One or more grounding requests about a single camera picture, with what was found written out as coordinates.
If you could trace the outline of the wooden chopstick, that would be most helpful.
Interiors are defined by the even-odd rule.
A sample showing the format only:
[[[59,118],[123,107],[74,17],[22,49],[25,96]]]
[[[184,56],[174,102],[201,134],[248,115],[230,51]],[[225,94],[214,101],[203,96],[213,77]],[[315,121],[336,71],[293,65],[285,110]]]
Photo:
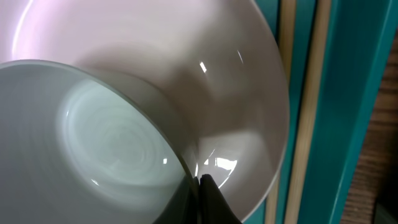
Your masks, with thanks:
[[[325,46],[330,20],[331,0],[319,0],[315,11],[307,71],[298,121],[295,154],[290,176],[290,187],[285,210],[285,224],[297,224],[303,186],[311,149],[317,103],[322,78]]]
[[[292,54],[294,46],[294,29],[296,0],[281,0],[279,7],[279,52],[284,66],[287,85],[290,84],[290,72],[292,66]],[[279,197],[280,172],[277,173],[272,190],[270,191],[265,211],[265,224],[275,224],[277,203]]]

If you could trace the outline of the grey bowl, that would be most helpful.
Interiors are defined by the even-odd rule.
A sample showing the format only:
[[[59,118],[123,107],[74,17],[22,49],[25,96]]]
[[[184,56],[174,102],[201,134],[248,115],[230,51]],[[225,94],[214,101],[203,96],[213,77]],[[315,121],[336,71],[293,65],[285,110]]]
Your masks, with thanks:
[[[154,223],[196,145],[164,94],[122,73],[1,65],[1,222]]]

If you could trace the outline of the right wooden chopstick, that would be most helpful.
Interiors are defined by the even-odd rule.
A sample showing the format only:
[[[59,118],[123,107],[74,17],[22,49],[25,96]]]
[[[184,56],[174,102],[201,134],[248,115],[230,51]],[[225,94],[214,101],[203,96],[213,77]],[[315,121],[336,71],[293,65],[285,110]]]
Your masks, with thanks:
[[[325,46],[330,20],[331,0],[319,0],[315,11],[307,71],[298,121],[295,154],[290,176],[290,187],[285,210],[285,224],[297,224],[303,186],[311,149],[317,103],[322,78]]]

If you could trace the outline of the large white plate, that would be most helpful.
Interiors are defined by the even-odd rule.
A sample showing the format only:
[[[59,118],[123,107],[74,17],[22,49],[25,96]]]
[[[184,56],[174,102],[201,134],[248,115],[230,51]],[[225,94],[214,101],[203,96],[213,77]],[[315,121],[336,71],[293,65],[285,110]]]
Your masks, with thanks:
[[[245,222],[275,182],[289,94],[254,1],[2,1],[1,65],[45,60],[140,78],[177,110],[210,174]]]

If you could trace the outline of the teal serving tray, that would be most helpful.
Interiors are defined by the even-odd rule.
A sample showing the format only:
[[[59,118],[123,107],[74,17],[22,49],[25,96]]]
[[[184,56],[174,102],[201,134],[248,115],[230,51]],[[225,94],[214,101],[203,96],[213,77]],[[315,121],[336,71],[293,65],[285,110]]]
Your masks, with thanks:
[[[275,223],[284,223],[317,0],[297,0],[290,131]],[[278,0],[258,0],[276,39]],[[372,223],[397,173],[397,1],[331,4],[322,79],[297,223]],[[248,218],[264,223],[266,202]]]

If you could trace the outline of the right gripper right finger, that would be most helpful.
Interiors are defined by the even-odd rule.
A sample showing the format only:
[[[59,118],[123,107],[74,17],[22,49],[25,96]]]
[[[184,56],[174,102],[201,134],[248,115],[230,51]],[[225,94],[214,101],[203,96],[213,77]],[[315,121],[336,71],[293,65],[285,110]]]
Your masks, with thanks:
[[[200,178],[199,203],[202,224],[241,224],[210,174]]]

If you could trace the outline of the left wooden chopstick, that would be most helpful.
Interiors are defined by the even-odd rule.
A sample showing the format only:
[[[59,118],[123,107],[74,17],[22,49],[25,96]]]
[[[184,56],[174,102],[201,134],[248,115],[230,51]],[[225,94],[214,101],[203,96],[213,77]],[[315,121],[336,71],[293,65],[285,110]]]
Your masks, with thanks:
[[[284,66],[287,85],[290,84],[290,72],[292,66],[292,54],[294,46],[294,29],[296,0],[281,0],[279,7],[279,52]],[[272,190],[270,191],[265,211],[265,224],[275,224],[277,203],[279,197],[280,172],[277,173]]]

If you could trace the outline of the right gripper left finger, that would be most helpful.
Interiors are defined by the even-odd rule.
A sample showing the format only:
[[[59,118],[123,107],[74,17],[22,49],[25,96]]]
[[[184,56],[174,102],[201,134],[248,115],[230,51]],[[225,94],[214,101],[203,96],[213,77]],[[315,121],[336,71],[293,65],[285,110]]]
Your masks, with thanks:
[[[184,177],[164,211],[154,224],[197,224],[199,181]]]

